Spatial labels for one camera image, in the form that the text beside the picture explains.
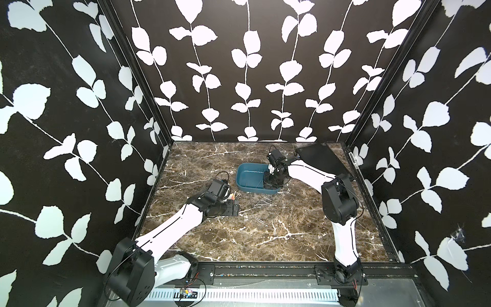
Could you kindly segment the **teal plastic storage box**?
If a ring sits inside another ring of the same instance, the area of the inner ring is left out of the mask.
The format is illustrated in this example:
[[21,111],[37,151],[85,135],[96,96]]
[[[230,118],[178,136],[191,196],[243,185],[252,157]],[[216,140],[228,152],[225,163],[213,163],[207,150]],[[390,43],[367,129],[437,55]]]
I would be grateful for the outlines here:
[[266,184],[265,175],[269,174],[269,165],[246,162],[242,163],[236,174],[236,183],[240,191],[258,194],[276,194],[281,188]]

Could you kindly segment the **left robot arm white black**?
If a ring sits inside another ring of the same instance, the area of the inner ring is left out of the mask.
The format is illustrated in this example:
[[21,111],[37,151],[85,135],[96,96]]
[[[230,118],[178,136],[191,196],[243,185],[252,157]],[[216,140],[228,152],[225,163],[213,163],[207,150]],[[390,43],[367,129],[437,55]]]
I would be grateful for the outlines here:
[[122,239],[116,245],[104,277],[103,295],[108,301],[121,300],[127,306],[138,306],[154,288],[185,278],[195,271],[197,261],[193,257],[177,255],[162,260],[162,256],[205,220],[238,216],[239,211],[239,201],[230,196],[216,198],[203,193],[188,198],[162,225],[135,240]]

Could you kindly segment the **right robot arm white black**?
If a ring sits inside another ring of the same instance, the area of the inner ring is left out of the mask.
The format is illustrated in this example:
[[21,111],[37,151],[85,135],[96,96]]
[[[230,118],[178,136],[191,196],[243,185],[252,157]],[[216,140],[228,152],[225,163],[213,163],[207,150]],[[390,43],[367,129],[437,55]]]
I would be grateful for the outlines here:
[[331,222],[335,240],[334,272],[348,279],[361,269],[355,242],[355,221],[359,208],[349,176],[333,175],[298,158],[271,159],[265,182],[274,186],[296,179],[322,196],[323,213]]

